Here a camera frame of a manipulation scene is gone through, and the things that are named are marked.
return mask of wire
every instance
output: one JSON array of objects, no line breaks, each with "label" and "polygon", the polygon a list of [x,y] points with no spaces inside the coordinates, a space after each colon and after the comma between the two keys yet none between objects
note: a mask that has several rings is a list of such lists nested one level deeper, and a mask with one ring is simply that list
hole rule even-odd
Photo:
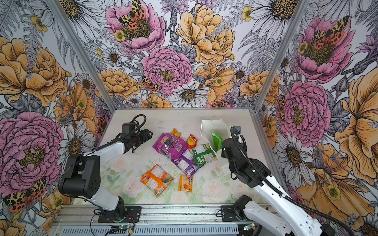
[{"label": "wire", "polygon": [[[278,190],[271,182],[269,182],[269,180],[267,180],[267,178],[259,171],[258,168],[256,168],[256,166],[253,164],[253,162],[249,159],[249,157],[247,156],[247,154],[245,153],[244,149],[241,147],[241,143],[238,141],[238,138],[235,136],[235,133],[240,133],[239,130],[237,130],[235,127],[231,127],[231,137],[232,137],[232,140],[234,141],[236,147],[239,149],[239,151],[241,152],[242,156],[244,157],[244,159],[247,161],[247,163],[252,166],[252,168],[255,169],[255,171],[257,172],[257,174],[260,176],[260,178],[271,188],[273,189],[276,193],[278,193],[279,196],[282,196],[282,192],[280,190]],[[240,135],[243,143],[245,144],[245,139],[243,137],[243,135]],[[334,223],[340,225],[341,227],[343,227],[344,229],[346,229],[346,231],[348,231],[349,235],[350,236],[354,236],[354,233],[353,231],[351,230],[350,227],[348,227],[344,222],[332,217],[332,216],[329,216],[327,214],[324,214],[323,212],[320,212],[320,211],[317,211],[315,209],[312,209],[311,207],[308,207],[308,206],[305,206],[305,205],[302,205],[298,202],[296,202],[295,200],[291,199],[290,197],[288,196],[285,196],[284,197],[287,201],[293,203],[294,205],[296,206],[299,206],[309,212],[312,212],[314,214],[317,214],[319,216],[322,216],[330,221],[333,221]]]}]

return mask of small orange packet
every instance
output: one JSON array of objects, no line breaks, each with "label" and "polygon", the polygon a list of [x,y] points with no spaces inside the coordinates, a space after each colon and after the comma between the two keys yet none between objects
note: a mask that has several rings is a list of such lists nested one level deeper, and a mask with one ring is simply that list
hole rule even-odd
[{"label": "small orange packet", "polygon": [[174,180],[169,174],[167,174],[158,164],[156,164],[151,170],[143,174],[141,182],[153,191],[158,197],[167,186]]},{"label": "small orange packet", "polygon": [[178,185],[178,190],[179,191],[187,191],[187,192],[192,192],[192,185],[193,185],[193,177],[192,175],[189,179],[186,177],[186,175],[181,174],[180,177],[180,183]]}]

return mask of white table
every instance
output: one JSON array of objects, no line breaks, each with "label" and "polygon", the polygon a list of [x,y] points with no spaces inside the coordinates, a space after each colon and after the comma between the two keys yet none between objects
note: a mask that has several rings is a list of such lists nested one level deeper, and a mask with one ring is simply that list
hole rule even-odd
[{"label": "white table", "polygon": [[[152,145],[162,133],[171,133],[176,128],[186,141],[190,134],[198,139],[197,144],[207,143],[200,134],[201,120],[222,119],[227,125],[241,126],[246,139],[247,154],[251,158],[267,164],[260,141],[248,110],[242,109],[139,109],[117,110],[103,135],[101,145],[114,139],[121,132],[122,124],[130,122],[136,115],[147,116],[142,129],[153,132],[151,140],[142,144],[133,154],[122,154],[101,167],[101,185],[109,192],[121,196],[125,204],[204,204],[234,203],[246,194],[258,203],[266,202],[256,192],[239,180],[232,180],[228,166],[221,168],[226,161],[213,161],[205,164],[194,175],[193,193],[178,191],[182,171],[167,157],[156,152]],[[158,164],[165,172],[175,178],[168,188],[156,197],[140,182],[142,175]],[[76,199],[74,204],[85,204]]]}]

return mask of white paper bag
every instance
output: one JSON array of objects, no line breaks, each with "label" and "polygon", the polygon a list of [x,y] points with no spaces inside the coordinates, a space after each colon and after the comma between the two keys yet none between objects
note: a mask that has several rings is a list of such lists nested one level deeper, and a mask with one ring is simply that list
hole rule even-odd
[{"label": "white paper bag", "polygon": [[215,151],[214,140],[211,131],[218,133],[223,140],[231,138],[230,133],[231,124],[228,126],[223,120],[202,120],[201,124],[201,136],[207,142],[209,142],[210,148],[216,154],[218,162],[221,166],[228,168],[228,160],[222,157],[222,149]]}]

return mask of purple snack bag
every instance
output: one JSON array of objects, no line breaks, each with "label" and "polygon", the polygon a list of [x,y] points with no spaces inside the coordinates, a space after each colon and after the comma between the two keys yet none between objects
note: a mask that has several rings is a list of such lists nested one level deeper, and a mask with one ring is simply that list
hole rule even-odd
[{"label": "purple snack bag", "polygon": [[186,177],[189,179],[201,166],[197,165],[194,161],[194,155],[190,152],[190,150],[185,147],[182,155],[180,158],[171,161],[180,168]]},{"label": "purple snack bag", "polygon": [[183,153],[183,148],[186,147],[186,142],[171,134],[163,133],[152,147],[158,153],[161,153],[170,159],[177,159]]}]

